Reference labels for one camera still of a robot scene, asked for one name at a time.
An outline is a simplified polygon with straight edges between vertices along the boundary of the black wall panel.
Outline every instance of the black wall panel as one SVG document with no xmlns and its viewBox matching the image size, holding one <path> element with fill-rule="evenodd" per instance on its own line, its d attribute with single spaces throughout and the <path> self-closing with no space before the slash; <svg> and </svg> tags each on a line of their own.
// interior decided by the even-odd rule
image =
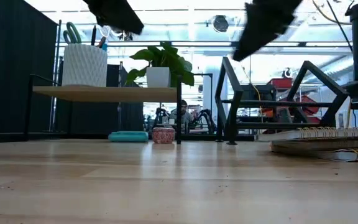
<svg viewBox="0 0 358 224">
<path fill-rule="evenodd" d="M 56 23 L 25 1 L 0 0 L 1 132 L 23 132 L 29 74 L 52 79 L 56 31 Z M 50 98 L 34 95 L 30 131 L 48 129 L 49 117 Z"/>
</svg>

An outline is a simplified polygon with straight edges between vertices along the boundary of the scissors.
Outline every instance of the scissors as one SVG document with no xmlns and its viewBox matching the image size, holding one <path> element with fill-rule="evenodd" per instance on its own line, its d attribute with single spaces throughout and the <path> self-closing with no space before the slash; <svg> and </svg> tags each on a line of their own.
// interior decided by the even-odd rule
<svg viewBox="0 0 358 224">
<path fill-rule="evenodd" d="M 63 32 L 63 37 L 67 44 L 80 44 L 81 36 L 78 33 L 77 28 L 74 26 L 72 22 L 67 22 L 66 24 L 67 30 Z"/>
</svg>

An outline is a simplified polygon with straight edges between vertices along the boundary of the white plant pot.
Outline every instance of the white plant pot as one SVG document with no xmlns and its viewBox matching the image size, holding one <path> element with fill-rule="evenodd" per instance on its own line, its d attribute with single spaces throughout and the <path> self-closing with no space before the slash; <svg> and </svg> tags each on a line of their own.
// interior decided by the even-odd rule
<svg viewBox="0 0 358 224">
<path fill-rule="evenodd" d="M 149 67 L 146 69 L 147 87 L 168 88 L 171 85 L 169 68 Z"/>
<path fill-rule="evenodd" d="M 62 85 L 106 87 L 107 52 L 90 45 L 65 47 Z"/>
</svg>

